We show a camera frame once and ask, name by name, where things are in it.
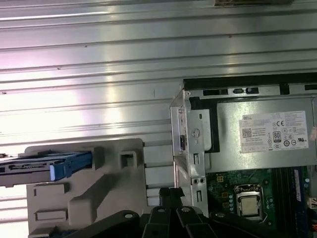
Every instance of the power connector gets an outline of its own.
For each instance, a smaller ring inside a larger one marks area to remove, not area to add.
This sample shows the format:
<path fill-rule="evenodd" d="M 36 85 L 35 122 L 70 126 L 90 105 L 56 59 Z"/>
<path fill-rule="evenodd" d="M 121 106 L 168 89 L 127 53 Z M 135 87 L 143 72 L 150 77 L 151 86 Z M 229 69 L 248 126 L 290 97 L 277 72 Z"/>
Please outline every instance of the power connector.
<path fill-rule="evenodd" d="M 307 199 L 307 206 L 310 209 L 316 209 L 317 208 L 317 198 L 315 197 L 310 197 Z"/>

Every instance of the metal frame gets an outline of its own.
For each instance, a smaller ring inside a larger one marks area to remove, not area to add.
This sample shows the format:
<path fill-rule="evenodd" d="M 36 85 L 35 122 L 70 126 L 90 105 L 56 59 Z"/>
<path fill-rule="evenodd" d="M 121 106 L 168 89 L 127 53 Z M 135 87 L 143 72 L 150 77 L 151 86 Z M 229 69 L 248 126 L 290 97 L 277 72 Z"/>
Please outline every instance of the metal frame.
<path fill-rule="evenodd" d="M 205 150 L 211 148 L 209 110 L 191 110 L 190 95 L 182 91 L 170 110 L 175 187 L 183 187 L 184 204 L 196 206 L 208 216 Z M 185 136 L 184 146 L 180 144 L 181 135 Z"/>
<path fill-rule="evenodd" d="M 244 154 L 241 156 L 249 156 L 248 160 L 247 158 L 244 158 L 244 160 L 242 158 L 241 161 L 235 161 L 235 165 L 230 165 L 229 161 L 235 160 L 235 158 L 232 158 L 231 160 L 228 160 L 226 164 L 224 164 L 223 161 L 221 161 L 221 156 L 223 156 L 221 153 L 206 153 L 206 151 L 209 151 L 213 146 L 213 129 L 211 126 L 212 122 L 210 115 L 214 112 L 210 112 L 212 109 L 209 110 L 198 108 L 192 110 L 190 102 L 190 98 L 199 98 L 200 100 L 213 99 L 217 102 L 222 102 L 223 104 L 230 102 L 267 102 L 267 104 L 270 104 L 273 100 L 280 100 L 279 102 L 283 105 L 286 103 L 285 100 L 295 99 L 299 103 L 294 108 L 298 109 L 303 105 L 303 110 L 307 110 L 307 117 L 309 117 L 309 119 L 307 119 L 308 133 L 310 133 L 311 126 L 316 125 L 315 101 L 317 90 L 305 90 L 304 82 L 291 82 L 288 84 L 289 92 L 284 95 L 281 88 L 283 85 L 281 85 L 279 82 L 274 82 L 271 84 L 257 82 L 255 83 L 256 86 L 254 86 L 258 89 L 258 93 L 256 95 L 247 93 L 247 89 L 253 86 L 246 84 L 246 86 L 221 86 L 219 88 L 225 88 L 228 92 L 227 95 L 208 96 L 204 93 L 204 90 L 209 90 L 210 88 L 195 88 L 196 83 L 196 81 L 193 83 L 194 88 L 190 88 L 185 84 L 184 89 L 178 94 L 177 97 L 175 97 L 174 101 L 170 105 L 173 156 L 175 166 L 175 186 L 181 186 L 184 188 L 184 200 L 186 201 L 184 204 L 196 206 L 202 210 L 205 216 L 208 216 L 206 173 L 223 172 L 228 170 L 277 168 L 296 165 L 304 166 L 314 163 L 317 160 L 314 150 L 314 148 L 316 148 L 316 142 L 310 141 L 310 149 L 305 151 L 307 157 L 309 157 L 309 160 L 306 161 L 299 161 L 298 159 L 294 158 L 293 160 L 287 159 L 288 155 L 291 156 L 294 153 L 300 152 L 284 151 L 282 152 L 283 155 L 285 155 L 283 160 L 277 161 L 276 163 L 273 163 L 272 160 L 274 159 L 274 161 L 276 161 L 275 157 L 283 156 L 282 154 L 270 154 L 274 155 L 274 158 L 271 158 L 271 160 L 266 159 L 265 161 L 261 160 L 262 162 L 257 164 L 250 164 L 252 162 L 252 160 L 249 158 L 250 155 Z M 235 89 L 241 89 L 242 92 L 235 93 Z M 185 136 L 183 139 L 184 145 L 181 145 L 181 135 Z"/>

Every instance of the motherboard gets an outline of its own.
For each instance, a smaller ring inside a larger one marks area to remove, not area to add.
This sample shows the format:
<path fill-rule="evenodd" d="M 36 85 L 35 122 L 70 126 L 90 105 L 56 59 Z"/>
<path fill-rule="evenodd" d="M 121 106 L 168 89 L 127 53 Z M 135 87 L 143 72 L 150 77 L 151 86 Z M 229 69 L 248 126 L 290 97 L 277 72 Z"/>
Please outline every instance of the motherboard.
<path fill-rule="evenodd" d="M 212 173 L 207 183 L 225 211 L 276 227 L 271 169 Z"/>

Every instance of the power supply label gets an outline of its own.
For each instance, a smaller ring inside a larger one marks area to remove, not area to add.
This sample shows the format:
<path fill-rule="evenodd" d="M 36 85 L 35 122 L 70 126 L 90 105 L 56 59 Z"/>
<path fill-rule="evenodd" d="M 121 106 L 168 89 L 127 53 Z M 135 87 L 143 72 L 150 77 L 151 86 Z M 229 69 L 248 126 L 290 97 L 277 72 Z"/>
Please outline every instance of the power supply label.
<path fill-rule="evenodd" d="M 308 148 L 304 111 L 244 115 L 239 128 L 241 153 Z"/>

